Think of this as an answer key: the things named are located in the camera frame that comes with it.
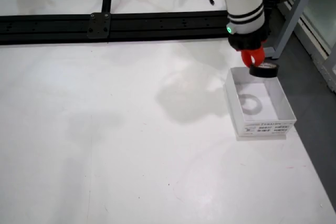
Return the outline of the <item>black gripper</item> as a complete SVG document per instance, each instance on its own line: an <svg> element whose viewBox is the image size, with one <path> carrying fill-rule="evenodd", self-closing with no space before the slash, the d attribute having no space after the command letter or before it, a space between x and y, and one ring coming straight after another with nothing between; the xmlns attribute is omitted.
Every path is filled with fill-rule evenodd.
<svg viewBox="0 0 336 224"><path fill-rule="evenodd" d="M250 68L260 66L266 54L262 43L264 43L269 35L269 23L265 22L258 30L248 34L233 34L228 36L228 42L232 48L241 51L241 58L244 65Z"/></svg>

